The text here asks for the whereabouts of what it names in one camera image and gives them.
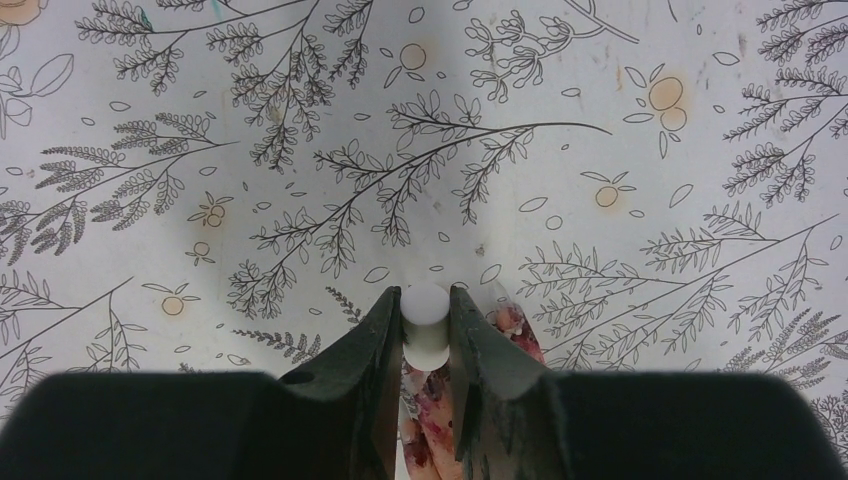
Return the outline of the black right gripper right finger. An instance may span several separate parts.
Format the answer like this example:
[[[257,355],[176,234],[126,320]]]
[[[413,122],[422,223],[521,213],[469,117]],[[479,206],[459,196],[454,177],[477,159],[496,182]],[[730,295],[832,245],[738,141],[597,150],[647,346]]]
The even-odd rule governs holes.
[[[759,374],[556,372],[450,291],[450,359],[470,374],[468,479],[843,479],[804,399]]]

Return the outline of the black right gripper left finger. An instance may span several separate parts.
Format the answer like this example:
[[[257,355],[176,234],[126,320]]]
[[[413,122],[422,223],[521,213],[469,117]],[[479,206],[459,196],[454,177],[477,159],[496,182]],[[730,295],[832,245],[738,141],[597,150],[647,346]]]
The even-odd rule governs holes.
[[[1,432],[5,479],[390,479],[401,291],[280,378],[262,372],[66,373]]]

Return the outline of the person's hand with painted nails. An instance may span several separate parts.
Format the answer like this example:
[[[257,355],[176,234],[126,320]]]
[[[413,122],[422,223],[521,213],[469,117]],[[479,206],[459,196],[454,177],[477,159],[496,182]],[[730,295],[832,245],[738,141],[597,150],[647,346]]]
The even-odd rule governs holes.
[[[449,307],[449,346],[452,320]],[[457,445],[467,425],[470,374],[449,358],[433,371],[401,366],[398,435],[408,479],[463,479]]]

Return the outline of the white nail polish cap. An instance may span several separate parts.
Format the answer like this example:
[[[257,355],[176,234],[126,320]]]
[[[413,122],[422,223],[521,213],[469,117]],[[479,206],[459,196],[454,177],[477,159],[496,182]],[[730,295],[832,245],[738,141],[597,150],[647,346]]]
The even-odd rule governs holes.
[[[434,283],[416,283],[402,291],[403,350],[412,368],[433,371],[449,358],[448,292]]]

